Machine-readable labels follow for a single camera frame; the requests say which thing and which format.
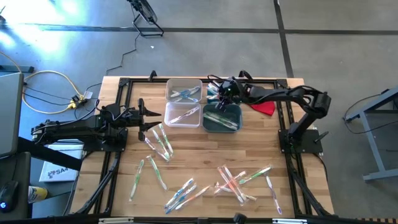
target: wooden table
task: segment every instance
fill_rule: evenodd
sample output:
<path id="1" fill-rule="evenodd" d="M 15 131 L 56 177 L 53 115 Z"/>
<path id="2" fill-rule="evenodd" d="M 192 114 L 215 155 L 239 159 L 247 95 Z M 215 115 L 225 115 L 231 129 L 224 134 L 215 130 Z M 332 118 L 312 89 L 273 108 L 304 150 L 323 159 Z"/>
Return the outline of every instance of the wooden table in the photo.
<path id="1" fill-rule="evenodd" d="M 99 93 L 100 105 L 114 103 L 119 78 L 104 77 Z M 287 81 L 290 87 L 303 85 L 301 78 L 288 78 Z M 202 101 L 200 102 L 203 105 L 206 103 L 205 96 L 206 91 L 203 91 Z M 139 98 L 144 99 L 148 110 L 160 114 L 165 113 L 165 83 L 134 84 L 130 106 L 137 106 Z M 173 211 L 167 216 L 231 218 L 236 212 L 241 212 L 249 218 L 293 217 L 286 161 L 284 155 L 279 152 L 278 114 L 275 112 L 273 116 L 267 116 L 254 111 L 247 105 L 241 107 L 243 110 L 243 128 L 234 134 L 207 133 L 203 127 L 187 129 L 169 128 L 164 125 L 175 152 L 169 164 L 154 154 L 148 145 L 138 140 L 137 128 L 129 128 L 127 147 L 122 153 L 119 166 L 112 216 L 164 217 L 166 216 L 164 213 L 165 203 L 191 177 L 198 184 L 195 191 L 198 192 L 204 186 L 214 185 L 215 182 L 224 182 L 216 169 L 223 164 L 227 165 L 233 175 L 244 170 L 250 174 L 261 167 L 272 164 L 274 168 L 269 175 L 283 215 L 279 215 L 275 209 L 271 191 L 268 189 L 265 178 L 258 177 L 243 185 L 243 191 L 246 194 L 258 198 L 256 202 L 249 201 L 241 207 L 233 194 L 223 192 L 214 197 L 213 189 L 211 189 L 181 211 Z M 295 120 L 298 121 L 302 117 L 303 111 L 295 103 L 292 103 L 292 108 Z M 146 121 L 163 121 L 163 116 L 146 118 Z M 152 133 L 148 132 L 146 136 L 152 142 L 156 142 Z M 140 160 L 145 159 L 149 154 L 155 157 L 155 162 L 169 190 L 165 192 L 161 188 L 151 164 L 148 160 L 145 160 L 146 163 L 134 200 L 129 202 L 137 166 Z M 103 152 L 94 152 L 84 160 L 71 212 L 81 208 L 97 188 L 103 157 Z M 324 208 L 333 213 L 322 163 L 312 154 L 303 154 L 302 157 L 309 189 Z M 302 193 L 300 190 L 297 192 L 300 207 L 304 210 Z M 102 207 L 106 204 L 107 193 L 108 188 L 104 191 Z"/>

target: concrete floor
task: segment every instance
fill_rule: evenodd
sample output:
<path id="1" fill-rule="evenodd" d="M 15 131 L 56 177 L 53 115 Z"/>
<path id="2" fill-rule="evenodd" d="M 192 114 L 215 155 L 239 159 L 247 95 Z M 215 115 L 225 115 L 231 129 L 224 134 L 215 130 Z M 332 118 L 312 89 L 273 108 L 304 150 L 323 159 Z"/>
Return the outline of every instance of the concrete floor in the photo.
<path id="1" fill-rule="evenodd" d="M 133 18 L 129 5 L 122 0 L 18 2 L 8 1 L 2 13 L 9 23 L 131 27 Z M 272 0 L 149 2 L 164 27 L 278 28 Z M 398 2 L 393 0 L 280 0 L 280 6 L 286 29 L 398 29 Z M 41 31 L 32 26 L 0 31 L 0 49 L 18 64 L 63 72 L 82 92 L 100 82 L 107 68 L 119 65 L 121 55 L 134 48 L 137 35 Z M 333 99 L 328 116 L 316 125 L 330 132 L 323 140 L 324 160 L 335 213 L 342 217 L 396 217 L 398 178 L 363 182 L 363 174 L 377 171 L 376 163 L 366 137 L 349 133 L 341 117 L 355 101 L 398 84 L 397 43 L 397 35 L 287 35 L 294 76 L 328 91 Z M 0 58 L 0 64 L 9 62 Z M 137 51 L 126 55 L 123 65 L 109 75 L 148 75 L 156 70 L 163 76 L 230 76 L 245 69 L 257 77 L 286 77 L 279 34 L 169 32 L 163 38 L 140 37 Z M 29 84 L 60 96 L 74 94 L 69 84 L 56 75 L 41 75 Z M 34 99 L 29 102 L 47 111 L 62 108 Z M 20 136 L 29 139 L 30 128 L 46 119 L 74 118 L 72 111 L 46 116 L 22 105 Z M 353 128 L 361 129 L 361 124 L 354 122 Z M 397 158 L 398 154 L 391 153 L 391 157 Z M 32 161 L 33 183 L 39 178 L 41 165 L 42 161 Z M 67 192 L 71 184 L 46 187 L 60 194 Z M 34 204 L 34 217 L 60 215 L 66 200 L 67 195 L 62 195 Z M 57 209 L 47 209 L 55 205 Z"/>

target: yellow cable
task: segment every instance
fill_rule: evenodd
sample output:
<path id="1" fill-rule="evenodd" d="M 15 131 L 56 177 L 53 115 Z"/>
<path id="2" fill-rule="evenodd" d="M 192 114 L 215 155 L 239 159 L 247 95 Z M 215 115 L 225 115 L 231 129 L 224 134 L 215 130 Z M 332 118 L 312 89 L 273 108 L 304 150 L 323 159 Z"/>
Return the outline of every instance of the yellow cable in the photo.
<path id="1" fill-rule="evenodd" d="M 0 52 L 0 54 L 2 54 L 3 56 L 5 56 L 6 58 L 8 58 L 8 59 L 17 67 L 19 73 L 22 73 L 21 68 L 18 66 L 18 64 L 17 64 L 15 61 L 13 61 L 13 59 L 11 59 L 10 57 L 8 57 L 8 56 L 7 56 L 6 54 L 4 54 L 3 52 Z M 62 73 L 60 73 L 60 72 L 51 71 L 51 70 L 39 71 L 39 72 L 35 72 L 35 73 L 33 73 L 33 74 L 27 76 L 26 78 L 24 78 L 24 81 L 26 81 L 26 80 L 32 78 L 34 75 L 37 75 L 37 74 L 40 74 L 40 73 L 55 73 L 55 74 L 57 74 L 57 75 L 61 75 L 63 78 L 66 78 L 66 79 L 69 81 L 69 83 L 72 85 L 72 87 L 75 89 L 75 91 L 76 91 L 77 94 L 79 95 L 79 99 L 81 99 L 81 100 L 84 99 L 83 95 L 79 93 L 79 91 L 77 90 L 77 88 L 76 88 L 76 86 L 73 84 L 73 82 L 72 82 L 66 75 L 64 75 L 64 74 L 62 74 Z M 36 112 L 38 112 L 38 113 L 43 113 L 43 114 L 59 114 L 59 113 L 65 112 L 65 111 L 67 111 L 67 110 L 69 110 L 69 109 L 76 108 L 76 104 L 75 104 L 74 102 L 71 101 L 71 103 L 70 103 L 65 109 L 63 109 L 63 110 L 61 110 L 61 111 L 55 111 L 55 112 L 40 111 L 40 110 L 37 110 L 37 109 L 33 108 L 31 105 L 29 105 L 29 104 L 26 102 L 26 100 L 25 100 L 25 94 L 24 94 L 24 93 L 25 93 L 25 88 L 22 89 L 22 101 L 26 104 L 27 107 L 29 107 L 30 109 L 32 109 L 32 110 L 34 110 L 34 111 L 36 111 Z"/>

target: computer mouse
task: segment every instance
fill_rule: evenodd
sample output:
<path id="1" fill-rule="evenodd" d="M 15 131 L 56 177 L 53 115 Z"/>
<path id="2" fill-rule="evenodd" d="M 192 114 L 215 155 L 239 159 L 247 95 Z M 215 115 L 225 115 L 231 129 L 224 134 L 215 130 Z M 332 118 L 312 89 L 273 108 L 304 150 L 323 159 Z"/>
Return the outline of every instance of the computer mouse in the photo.
<path id="1" fill-rule="evenodd" d="M 11 180 L 4 184 L 0 190 L 0 211 L 11 212 L 17 203 L 18 181 Z"/>

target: red cloth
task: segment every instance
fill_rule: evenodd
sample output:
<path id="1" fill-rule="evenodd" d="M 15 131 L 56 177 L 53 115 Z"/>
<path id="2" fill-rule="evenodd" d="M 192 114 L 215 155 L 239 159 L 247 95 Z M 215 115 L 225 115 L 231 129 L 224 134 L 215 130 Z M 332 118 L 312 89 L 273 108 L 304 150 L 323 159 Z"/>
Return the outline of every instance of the red cloth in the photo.
<path id="1" fill-rule="evenodd" d="M 273 101 L 268 101 L 268 102 L 261 103 L 259 105 L 250 105 L 250 106 L 254 110 L 264 113 L 269 116 L 272 116 L 275 111 L 275 103 Z"/>

